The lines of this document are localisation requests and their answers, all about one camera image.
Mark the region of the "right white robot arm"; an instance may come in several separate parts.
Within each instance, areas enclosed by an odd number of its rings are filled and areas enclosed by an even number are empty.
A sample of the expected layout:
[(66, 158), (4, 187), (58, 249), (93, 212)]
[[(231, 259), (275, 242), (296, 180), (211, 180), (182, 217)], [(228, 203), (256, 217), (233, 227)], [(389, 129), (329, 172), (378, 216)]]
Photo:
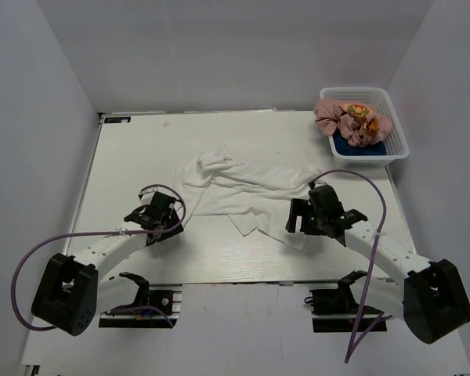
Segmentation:
[(311, 189), (306, 199), (292, 199), (286, 229), (330, 237), (389, 277), (378, 280), (358, 270), (341, 278), (335, 289), (312, 291), (305, 303), (317, 316), (355, 313), (366, 305), (369, 314), (403, 320), (426, 344), (470, 322), (470, 301), (452, 262), (434, 262), (379, 233), (360, 211), (346, 211), (331, 186)]

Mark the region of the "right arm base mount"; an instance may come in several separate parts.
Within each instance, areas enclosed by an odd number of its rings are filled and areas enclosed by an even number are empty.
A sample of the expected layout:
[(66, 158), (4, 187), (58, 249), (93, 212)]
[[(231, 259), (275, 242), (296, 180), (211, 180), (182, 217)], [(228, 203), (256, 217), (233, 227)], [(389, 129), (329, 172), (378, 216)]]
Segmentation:
[(312, 311), (314, 333), (348, 333), (355, 323), (358, 304), (335, 289), (315, 289), (309, 292), (304, 304)]

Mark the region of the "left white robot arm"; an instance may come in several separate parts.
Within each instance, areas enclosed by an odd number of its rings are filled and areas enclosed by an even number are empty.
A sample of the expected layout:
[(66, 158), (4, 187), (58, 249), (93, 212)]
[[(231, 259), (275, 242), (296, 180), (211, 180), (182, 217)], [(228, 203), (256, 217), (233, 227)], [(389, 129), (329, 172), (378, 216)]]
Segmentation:
[(52, 256), (31, 306), (33, 316), (78, 336), (101, 313), (150, 310), (150, 283), (145, 277), (114, 268), (129, 256), (183, 231), (186, 208), (175, 191), (150, 188), (141, 205), (115, 230), (97, 232), (99, 241), (73, 255)]

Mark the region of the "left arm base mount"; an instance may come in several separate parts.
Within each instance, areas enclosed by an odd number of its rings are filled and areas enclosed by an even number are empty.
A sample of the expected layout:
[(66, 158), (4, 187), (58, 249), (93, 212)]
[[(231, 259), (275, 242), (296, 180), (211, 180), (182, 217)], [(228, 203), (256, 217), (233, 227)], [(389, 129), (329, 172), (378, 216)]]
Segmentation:
[(182, 285), (151, 286), (147, 305), (123, 313), (102, 313), (99, 328), (112, 329), (172, 329), (178, 321)]

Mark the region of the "white t shirt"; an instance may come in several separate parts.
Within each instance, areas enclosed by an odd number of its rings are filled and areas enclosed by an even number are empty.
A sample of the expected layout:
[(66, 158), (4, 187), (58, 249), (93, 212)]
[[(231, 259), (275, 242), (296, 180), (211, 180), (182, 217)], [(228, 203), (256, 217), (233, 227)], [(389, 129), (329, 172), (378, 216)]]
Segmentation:
[(288, 233), (291, 200), (308, 197), (308, 183), (320, 174), (313, 165), (238, 163), (221, 150), (197, 154), (175, 172), (173, 189), (192, 216), (226, 215), (242, 236), (254, 230), (301, 251), (306, 237)]

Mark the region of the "pink printed t shirt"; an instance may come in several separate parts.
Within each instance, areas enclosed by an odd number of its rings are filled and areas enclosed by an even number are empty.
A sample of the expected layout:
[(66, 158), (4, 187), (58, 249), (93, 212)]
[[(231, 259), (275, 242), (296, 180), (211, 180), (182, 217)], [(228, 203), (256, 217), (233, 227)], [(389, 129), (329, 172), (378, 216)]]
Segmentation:
[(387, 116), (361, 102), (323, 98), (315, 104), (313, 113), (324, 136), (339, 132), (350, 146), (383, 142), (393, 127)]

